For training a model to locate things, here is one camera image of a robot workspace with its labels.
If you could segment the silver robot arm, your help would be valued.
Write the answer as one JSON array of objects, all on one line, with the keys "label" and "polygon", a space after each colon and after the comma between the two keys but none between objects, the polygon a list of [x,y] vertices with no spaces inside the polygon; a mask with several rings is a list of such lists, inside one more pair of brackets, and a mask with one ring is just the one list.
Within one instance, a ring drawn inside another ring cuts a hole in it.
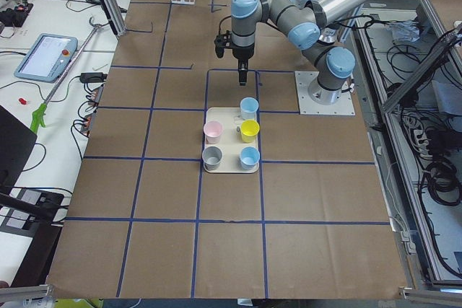
[{"label": "silver robot arm", "polygon": [[218,33],[215,53],[230,49],[237,59],[240,85],[247,82],[248,62],[254,54],[256,25],[271,21],[276,29],[318,70],[308,95],[321,105],[335,104],[355,67],[350,50],[337,40],[327,41],[326,30],[350,20],[367,0],[231,0],[231,29]]}]

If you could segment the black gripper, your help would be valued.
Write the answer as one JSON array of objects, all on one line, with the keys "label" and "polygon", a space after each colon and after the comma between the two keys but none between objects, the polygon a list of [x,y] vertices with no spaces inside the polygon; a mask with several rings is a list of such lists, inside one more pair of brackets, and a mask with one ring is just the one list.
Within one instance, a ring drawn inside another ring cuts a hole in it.
[{"label": "black gripper", "polygon": [[239,85],[245,86],[248,78],[248,61],[252,58],[255,48],[255,33],[251,35],[238,35],[229,30],[218,34],[214,39],[215,53],[222,58],[226,49],[232,51],[237,59]]}]

